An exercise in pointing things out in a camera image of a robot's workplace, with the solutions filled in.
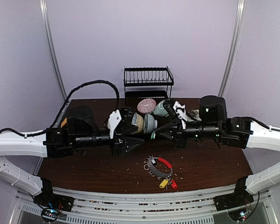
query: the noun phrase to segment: bowl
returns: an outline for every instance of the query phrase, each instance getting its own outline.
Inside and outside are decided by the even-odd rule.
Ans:
[[[168,116],[168,112],[163,106],[164,100],[158,103],[158,105],[154,109],[154,115],[159,116],[159,117],[166,117]]]
[[[152,111],[154,111],[156,105],[157,103],[154,99],[146,98],[138,103],[137,110],[140,113],[151,113]]]
[[[144,117],[144,134],[151,134],[154,129],[156,129],[158,126],[158,121],[154,119],[154,117],[147,113]]]
[[[142,132],[144,128],[144,119],[141,115],[134,113],[133,118],[132,118],[132,125],[135,125],[138,127],[138,130],[135,131],[133,134],[138,134]]]

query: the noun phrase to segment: keychain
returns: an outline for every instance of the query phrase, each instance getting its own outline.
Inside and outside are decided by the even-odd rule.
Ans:
[[[157,161],[164,163],[170,169],[170,173],[163,173],[163,172],[159,171],[157,168],[155,168]],[[167,190],[168,185],[170,185],[173,189],[177,189],[177,184],[172,178],[172,175],[173,175],[172,165],[167,160],[165,160],[161,157],[149,156],[148,158],[146,158],[144,160],[143,168],[146,171],[148,171],[148,173],[151,176],[156,176],[158,178],[158,180],[163,180],[159,185],[159,187],[161,189]]]

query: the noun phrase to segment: yellow tag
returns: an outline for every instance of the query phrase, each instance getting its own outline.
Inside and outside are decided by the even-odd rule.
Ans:
[[[66,125],[66,123],[67,123],[67,118],[65,118],[65,119],[63,120],[63,122],[61,123],[61,127],[63,127],[64,125]]]
[[[165,179],[162,181],[162,183],[160,183],[160,188],[165,188],[166,185],[168,184],[169,180]]]

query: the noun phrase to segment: red key fob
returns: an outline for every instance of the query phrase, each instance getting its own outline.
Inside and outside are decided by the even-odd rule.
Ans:
[[[174,180],[170,181],[170,185],[172,186],[173,189],[177,189],[177,184]]]

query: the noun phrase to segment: metal wire rack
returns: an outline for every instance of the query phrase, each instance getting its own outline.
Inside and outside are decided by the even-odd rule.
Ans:
[[[173,85],[173,75],[168,66],[161,68],[125,68],[126,106],[130,105],[130,99],[132,98],[155,98],[161,101],[168,98],[168,91],[169,97],[171,97]]]

